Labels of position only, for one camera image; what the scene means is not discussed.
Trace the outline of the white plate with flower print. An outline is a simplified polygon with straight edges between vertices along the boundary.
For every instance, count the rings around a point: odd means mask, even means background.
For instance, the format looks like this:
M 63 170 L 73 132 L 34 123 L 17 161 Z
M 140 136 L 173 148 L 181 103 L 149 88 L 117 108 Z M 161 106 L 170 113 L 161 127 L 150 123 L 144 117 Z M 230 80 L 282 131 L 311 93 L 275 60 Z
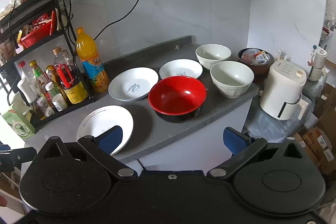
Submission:
M 123 131 L 121 144 L 111 154 L 114 155 L 127 144 L 133 133 L 133 117 L 124 107 L 116 105 L 105 106 L 91 112 L 81 122 L 76 139 L 80 139 L 85 135 L 98 137 L 114 126 L 120 126 Z

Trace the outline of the white ceramic bowl front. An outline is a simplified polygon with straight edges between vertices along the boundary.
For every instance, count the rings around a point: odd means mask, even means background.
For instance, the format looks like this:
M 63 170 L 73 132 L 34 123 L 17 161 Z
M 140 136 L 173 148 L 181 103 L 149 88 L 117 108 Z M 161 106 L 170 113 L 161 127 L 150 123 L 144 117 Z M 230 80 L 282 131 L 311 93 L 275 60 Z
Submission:
M 237 61 L 222 61 L 210 69 L 210 76 L 218 91 L 227 98 L 244 94 L 254 80 L 253 71 Z

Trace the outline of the white ceramic bowl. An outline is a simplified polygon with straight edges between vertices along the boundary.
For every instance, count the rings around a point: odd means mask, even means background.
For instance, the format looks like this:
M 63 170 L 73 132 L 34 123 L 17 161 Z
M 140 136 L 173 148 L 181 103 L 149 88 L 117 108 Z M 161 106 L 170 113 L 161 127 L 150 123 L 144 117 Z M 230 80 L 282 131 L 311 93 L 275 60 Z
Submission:
M 218 91 L 227 98 L 244 94 L 254 80 L 253 71 L 237 61 L 222 61 L 210 69 L 210 76 Z
M 205 44 L 197 47 L 195 54 L 199 63 L 210 70 L 213 65 L 231 58 L 231 50 L 220 44 Z

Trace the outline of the white plate with blue script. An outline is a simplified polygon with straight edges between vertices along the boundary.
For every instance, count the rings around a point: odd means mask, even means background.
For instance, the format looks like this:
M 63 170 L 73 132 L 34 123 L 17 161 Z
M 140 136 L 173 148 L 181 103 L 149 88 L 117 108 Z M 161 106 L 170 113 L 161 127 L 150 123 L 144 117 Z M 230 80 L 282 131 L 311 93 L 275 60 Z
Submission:
M 158 74 L 154 69 L 137 67 L 117 75 L 109 84 L 109 95 L 119 101 L 130 102 L 140 100 L 148 95 L 158 82 Z

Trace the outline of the red and black bowl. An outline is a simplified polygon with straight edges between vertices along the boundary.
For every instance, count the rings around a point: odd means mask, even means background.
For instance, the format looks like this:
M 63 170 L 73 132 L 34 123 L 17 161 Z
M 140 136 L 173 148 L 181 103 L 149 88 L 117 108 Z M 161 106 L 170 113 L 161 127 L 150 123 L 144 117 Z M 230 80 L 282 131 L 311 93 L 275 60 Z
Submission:
M 172 76 L 160 80 L 148 95 L 148 102 L 156 114 L 171 123 L 195 118 L 207 97 L 202 82 L 187 76 Z

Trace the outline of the small white plate blue print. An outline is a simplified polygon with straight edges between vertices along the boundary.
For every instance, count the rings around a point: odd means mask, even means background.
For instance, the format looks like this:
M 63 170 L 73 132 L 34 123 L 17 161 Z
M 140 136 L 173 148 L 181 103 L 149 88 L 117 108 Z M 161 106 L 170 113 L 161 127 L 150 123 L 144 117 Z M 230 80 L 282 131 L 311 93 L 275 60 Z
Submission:
M 197 79 L 203 73 L 203 67 L 190 59 L 176 59 L 165 63 L 159 70 L 161 79 L 171 76 L 187 76 Z

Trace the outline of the green and white carton box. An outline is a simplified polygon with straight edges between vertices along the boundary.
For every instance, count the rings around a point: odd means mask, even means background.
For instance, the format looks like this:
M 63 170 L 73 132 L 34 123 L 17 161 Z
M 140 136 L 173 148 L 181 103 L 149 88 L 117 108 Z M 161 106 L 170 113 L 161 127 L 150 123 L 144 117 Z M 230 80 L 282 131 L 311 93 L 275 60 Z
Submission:
M 32 114 L 33 109 L 17 98 L 12 100 L 6 111 L 1 112 L 6 123 L 23 140 L 35 134 L 36 129 L 30 122 Z

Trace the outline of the white-lidded seasoning jar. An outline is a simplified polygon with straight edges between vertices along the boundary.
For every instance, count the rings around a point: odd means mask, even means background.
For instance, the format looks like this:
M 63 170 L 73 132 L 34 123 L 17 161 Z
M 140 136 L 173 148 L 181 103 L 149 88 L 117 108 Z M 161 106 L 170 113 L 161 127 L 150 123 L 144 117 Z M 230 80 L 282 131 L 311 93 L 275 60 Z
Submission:
M 47 83 L 45 85 L 45 88 L 50 95 L 51 102 L 53 103 L 58 112 L 61 112 L 68 107 L 66 100 L 64 99 L 63 95 L 60 93 L 58 88 L 55 87 L 53 82 Z

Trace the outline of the white electric kettle appliance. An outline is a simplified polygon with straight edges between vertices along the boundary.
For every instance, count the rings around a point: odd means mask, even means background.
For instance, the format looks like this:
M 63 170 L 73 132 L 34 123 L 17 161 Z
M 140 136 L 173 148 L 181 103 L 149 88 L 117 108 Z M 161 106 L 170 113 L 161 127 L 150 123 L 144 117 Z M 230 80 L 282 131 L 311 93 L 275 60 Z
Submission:
M 299 66 L 286 60 L 275 61 L 266 78 L 260 107 L 269 116 L 280 121 L 289 120 L 300 107 L 297 119 L 301 120 L 309 104 L 302 99 L 306 81 L 306 72 Z

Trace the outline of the orange juice bottle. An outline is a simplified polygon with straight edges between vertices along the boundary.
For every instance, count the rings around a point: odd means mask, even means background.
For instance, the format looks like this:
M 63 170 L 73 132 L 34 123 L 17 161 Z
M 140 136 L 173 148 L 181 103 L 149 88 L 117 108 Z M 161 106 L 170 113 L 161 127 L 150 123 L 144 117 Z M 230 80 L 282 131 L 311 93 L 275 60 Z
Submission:
M 92 88 L 96 93 L 104 93 L 108 90 L 110 80 L 101 62 L 96 43 L 82 27 L 76 29 L 76 34 L 76 53 Z

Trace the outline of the white-capped oil bottle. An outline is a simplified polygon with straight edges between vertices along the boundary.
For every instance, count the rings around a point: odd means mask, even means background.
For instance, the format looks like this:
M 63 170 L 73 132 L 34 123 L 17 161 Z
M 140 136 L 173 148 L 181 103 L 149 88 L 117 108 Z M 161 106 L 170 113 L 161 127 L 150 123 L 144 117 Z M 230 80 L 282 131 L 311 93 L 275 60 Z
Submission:
M 17 83 L 17 87 L 23 93 L 28 104 L 33 109 L 34 113 L 38 116 L 38 118 L 40 120 L 45 119 L 44 113 L 37 104 L 37 100 L 39 99 L 39 97 L 32 90 L 29 81 L 24 77 Z

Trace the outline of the cardboard boxes stack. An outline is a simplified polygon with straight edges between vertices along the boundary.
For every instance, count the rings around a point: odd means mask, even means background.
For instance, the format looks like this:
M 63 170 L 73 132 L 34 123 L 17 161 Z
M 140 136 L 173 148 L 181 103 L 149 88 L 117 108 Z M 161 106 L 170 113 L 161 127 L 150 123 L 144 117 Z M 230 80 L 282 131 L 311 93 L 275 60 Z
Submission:
M 335 87 L 326 84 L 313 112 L 310 128 L 294 134 L 303 150 L 328 182 L 335 182 Z

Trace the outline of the green-labelled sauce bottle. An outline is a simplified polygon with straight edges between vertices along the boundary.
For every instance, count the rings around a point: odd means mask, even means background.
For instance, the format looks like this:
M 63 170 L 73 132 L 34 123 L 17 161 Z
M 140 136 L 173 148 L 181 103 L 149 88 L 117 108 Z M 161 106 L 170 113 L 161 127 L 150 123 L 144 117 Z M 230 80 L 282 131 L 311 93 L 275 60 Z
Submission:
M 49 78 L 46 76 L 44 71 L 41 70 L 36 60 L 30 62 L 30 67 L 33 71 L 34 80 L 40 93 L 48 102 L 51 102 L 49 92 L 46 90 L 46 85 L 50 82 Z

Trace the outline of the brown bowl with packets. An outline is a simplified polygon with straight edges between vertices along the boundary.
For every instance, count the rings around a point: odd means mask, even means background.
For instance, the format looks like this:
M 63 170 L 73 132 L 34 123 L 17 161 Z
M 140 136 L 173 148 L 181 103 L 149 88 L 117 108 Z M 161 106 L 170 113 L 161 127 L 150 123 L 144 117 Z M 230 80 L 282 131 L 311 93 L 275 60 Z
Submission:
M 238 53 L 238 59 L 241 63 L 248 66 L 254 73 L 254 82 L 263 81 L 274 62 L 274 58 L 265 50 L 258 48 L 245 48 Z

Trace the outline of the red plastic basket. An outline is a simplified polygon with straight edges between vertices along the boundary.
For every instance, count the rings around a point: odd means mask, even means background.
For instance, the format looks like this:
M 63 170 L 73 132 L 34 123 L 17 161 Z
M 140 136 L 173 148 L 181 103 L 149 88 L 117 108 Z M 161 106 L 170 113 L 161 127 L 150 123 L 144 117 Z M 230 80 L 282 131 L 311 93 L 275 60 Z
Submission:
M 17 43 L 24 49 L 28 48 L 47 36 L 51 36 L 56 31 L 56 25 L 56 11 L 44 13 L 18 32 Z

